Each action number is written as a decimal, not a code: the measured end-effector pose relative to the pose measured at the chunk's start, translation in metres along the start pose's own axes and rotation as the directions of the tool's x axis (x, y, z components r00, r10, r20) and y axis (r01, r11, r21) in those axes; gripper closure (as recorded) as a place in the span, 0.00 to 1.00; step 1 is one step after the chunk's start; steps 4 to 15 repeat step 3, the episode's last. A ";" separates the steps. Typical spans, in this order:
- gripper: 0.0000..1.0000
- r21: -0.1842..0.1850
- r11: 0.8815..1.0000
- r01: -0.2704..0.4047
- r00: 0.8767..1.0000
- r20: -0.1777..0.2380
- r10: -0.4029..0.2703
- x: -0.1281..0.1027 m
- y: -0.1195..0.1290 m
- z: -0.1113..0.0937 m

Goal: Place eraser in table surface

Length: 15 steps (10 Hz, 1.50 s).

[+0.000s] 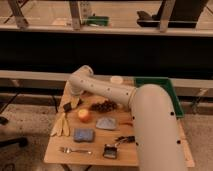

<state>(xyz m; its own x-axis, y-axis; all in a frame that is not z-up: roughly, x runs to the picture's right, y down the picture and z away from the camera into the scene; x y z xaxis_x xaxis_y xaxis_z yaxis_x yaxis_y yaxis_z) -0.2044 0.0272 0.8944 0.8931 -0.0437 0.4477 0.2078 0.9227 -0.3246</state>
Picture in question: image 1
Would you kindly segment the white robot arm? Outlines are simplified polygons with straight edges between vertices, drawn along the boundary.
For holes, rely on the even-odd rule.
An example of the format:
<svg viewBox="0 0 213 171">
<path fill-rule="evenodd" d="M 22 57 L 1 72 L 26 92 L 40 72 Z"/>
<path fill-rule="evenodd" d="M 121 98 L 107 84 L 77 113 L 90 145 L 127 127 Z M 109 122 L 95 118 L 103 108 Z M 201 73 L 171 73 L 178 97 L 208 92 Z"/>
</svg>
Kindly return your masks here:
<svg viewBox="0 0 213 171">
<path fill-rule="evenodd" d="M 98 80 L 83 65 L 68 77 L 70 93 L 94 93 L 131 110 L 140 171 L 188 171 L 172 100 L 159 85 Z"/>
</svg>

